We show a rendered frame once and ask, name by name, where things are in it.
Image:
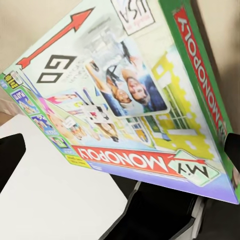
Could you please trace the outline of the board game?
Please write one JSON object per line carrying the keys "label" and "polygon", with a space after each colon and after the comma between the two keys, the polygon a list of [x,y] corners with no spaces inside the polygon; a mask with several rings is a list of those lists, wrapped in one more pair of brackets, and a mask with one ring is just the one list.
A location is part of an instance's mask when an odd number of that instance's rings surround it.
{"label": "board game", "polygon": [[240,204],[190,0],[82,0],[0,86],[72,165]]}

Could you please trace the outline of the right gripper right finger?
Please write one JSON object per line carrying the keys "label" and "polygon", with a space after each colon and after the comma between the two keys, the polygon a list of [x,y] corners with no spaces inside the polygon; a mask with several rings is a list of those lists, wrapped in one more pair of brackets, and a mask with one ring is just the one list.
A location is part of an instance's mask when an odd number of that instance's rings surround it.
{"label": "right gripper right finger", "polygon": [[240,135],[229,133],[225,141],[224,151],[240,173]]}

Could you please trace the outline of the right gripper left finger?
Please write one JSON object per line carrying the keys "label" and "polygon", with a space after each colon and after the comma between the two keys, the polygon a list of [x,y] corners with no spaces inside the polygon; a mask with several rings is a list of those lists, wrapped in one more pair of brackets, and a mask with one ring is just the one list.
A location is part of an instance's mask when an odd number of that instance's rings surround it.
{"label": "right gripper left finger", "polygon": [[0,193],[26,153],[21,133],[0,138]]}

